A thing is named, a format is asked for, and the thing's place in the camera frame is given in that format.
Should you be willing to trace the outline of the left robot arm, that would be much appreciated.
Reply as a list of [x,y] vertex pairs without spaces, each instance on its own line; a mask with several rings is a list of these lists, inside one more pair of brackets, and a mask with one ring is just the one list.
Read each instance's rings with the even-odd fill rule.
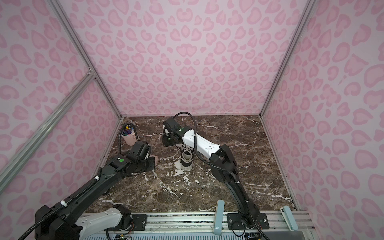
[[95,177],[75,193],[52,207],[42,206],[35,214],[35,223],[20,239],[34,234],[36,240],[82,240],[97,232],[118,229],[130,231],[134,227],[131,211],[122,204],[114,205],[92,220],[82,217],[85,210],[119,181],[133,173],[141,174],[155,169],[157,161],[150,156],[134,162],[118,155],[107,166],[99,168]]

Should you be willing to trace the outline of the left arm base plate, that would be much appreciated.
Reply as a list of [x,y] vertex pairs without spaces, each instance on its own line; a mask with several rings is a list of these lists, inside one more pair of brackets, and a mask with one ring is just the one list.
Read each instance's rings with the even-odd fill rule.
[[148,215],[144,214],[133,214],[123,215],[121,220],[115,227],[108,228],[106,231],[120,231],[120,232],[133,232],[133,231],[144,231],[147,224]]

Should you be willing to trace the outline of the light blue clamp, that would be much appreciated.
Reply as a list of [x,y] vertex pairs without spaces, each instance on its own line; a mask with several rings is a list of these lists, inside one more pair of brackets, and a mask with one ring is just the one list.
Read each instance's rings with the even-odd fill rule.
[[213,234],[220,236],[223,230],[223,217],[224,217],[225,201],[218,200],[216,205]]
[[299,230],[298,224],[296,222],[296,219],[293,215],[293,212],[291,211],[289,206],[283,206],[280,208],[280,212],[283,216],[283,219],[288,227],[288,229],[291,232],[296,232]]

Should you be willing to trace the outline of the diagonal aluminium frame bar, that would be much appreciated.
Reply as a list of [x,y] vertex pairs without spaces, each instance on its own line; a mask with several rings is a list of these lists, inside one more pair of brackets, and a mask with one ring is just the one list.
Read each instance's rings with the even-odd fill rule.
[[44,140],[81,96],[89,83],[95,78],[95,73],[89,71],[82,81],[77,84],[72,91],[63,99],[63,101],[55,108],[49,117],[34,132],[31,138],[20,148],[20,150],[11,158],[10,163],[1,172],[1,193],[5,191],[8,185],[19,174],[27,161],[41,146]]

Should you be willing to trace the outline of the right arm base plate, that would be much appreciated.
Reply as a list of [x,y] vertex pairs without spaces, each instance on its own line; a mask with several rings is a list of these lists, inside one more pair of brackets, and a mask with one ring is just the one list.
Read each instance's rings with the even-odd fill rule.
[[[257,228],[253,224],[252,220],[247,222],[246,217],[240,213],[228,213],[227,223],[229,230],[256,230]],[[258,224],[261,230],[269,230],[270,225],[266,213],[260,213],[256,218],[256,223]]]

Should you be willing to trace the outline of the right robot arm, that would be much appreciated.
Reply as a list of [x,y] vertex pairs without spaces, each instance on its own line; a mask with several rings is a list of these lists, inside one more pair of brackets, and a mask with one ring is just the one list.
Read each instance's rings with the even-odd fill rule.
[[165,147],[173,145],[191,147],[194,155],[210,166],[215,179],[229,189],[238,212],[243,215],[242,221],[245,227],[261,229],[260,224],[257,222],[260,210],[248,196],[241,183],[237,162],[229,146],[214,144],[195,133],[189,127],[180,127],[173,130],[164,127],[163,145]]

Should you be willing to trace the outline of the light blue clamp right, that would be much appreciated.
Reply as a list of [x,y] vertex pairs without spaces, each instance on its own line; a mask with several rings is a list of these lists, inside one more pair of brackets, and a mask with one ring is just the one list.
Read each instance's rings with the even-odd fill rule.
[[298,224],[296,222],[296,219],[293,215],[293,212],[291,211],[289,206],[283,206],[280,208],[280,212],[283,216],[283,219],[288,227],[288,229],[291,232],[296,232],[299,230]]

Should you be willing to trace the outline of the black white sneaker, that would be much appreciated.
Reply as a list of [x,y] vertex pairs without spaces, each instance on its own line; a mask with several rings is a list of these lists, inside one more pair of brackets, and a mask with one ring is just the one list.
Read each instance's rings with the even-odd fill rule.
[[191,171],[193,168],[194,149],[187,145],[181,147],[181,168],[183,171]]

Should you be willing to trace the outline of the pens in cup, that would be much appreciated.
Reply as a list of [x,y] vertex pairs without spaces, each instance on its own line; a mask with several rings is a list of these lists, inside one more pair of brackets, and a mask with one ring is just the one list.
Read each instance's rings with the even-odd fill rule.
[[121,136],[128,136],[135,133],[135,130],[131,124],[124,125],[121,128]]

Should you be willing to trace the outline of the pink rectangular case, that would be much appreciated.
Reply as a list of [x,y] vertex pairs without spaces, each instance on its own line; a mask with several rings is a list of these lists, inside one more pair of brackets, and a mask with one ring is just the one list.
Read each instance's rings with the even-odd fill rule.
[[155,155],[152,155],[152,157],[154,158],[155,165],[157,165],[159,162],[159,157]]

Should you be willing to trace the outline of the pink pen cup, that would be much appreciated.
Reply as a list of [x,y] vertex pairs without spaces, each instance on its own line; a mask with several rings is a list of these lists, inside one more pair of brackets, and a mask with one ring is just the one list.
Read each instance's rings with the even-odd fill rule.
[[128,136],[121,136],[121,130],[120,130],[120,137],[123,138],[123,140],[126,142],[128,146],[133,146],[137,141],[139,141],[139,136],[137,134],[137,128],[133,123],[126,123],[124,125],[131,124],[135,130],[135,133],[128,135]]

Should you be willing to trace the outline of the aluminium rail base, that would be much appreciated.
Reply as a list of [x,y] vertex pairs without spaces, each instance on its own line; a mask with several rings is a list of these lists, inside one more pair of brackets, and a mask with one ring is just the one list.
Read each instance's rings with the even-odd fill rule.
[[[256,240],[262,239],[266,235],[271,240],[317,240],[315,226],[310,220],[310,216],[305,211],[293,212],[299,230],[291,232],[279,211],[267,211],[270,229],[269,230],[229,230],[227,223],[228,213],[224,212],[223,230],[220,236],[213,234],[215,212],[190,212],[190,213],[132,213],[148,215],[147,224],[144,231],[120,232],[112,231],[106,239],[208,239],[208,240],[229,240],[243,239]],[[98,214],[84,214],[83,218],[92,220]],[[91,239],[96,235],[104,236],[106,230],[97,232],[85,239]]]

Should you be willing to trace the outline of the light blue clamp centre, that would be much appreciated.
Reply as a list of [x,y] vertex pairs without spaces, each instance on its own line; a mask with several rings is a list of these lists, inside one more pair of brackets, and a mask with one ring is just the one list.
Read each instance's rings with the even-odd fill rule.
[[218,200],[216,205],[213,234],[220,236],[223,230],[223,217],[224,217],[225,201]]

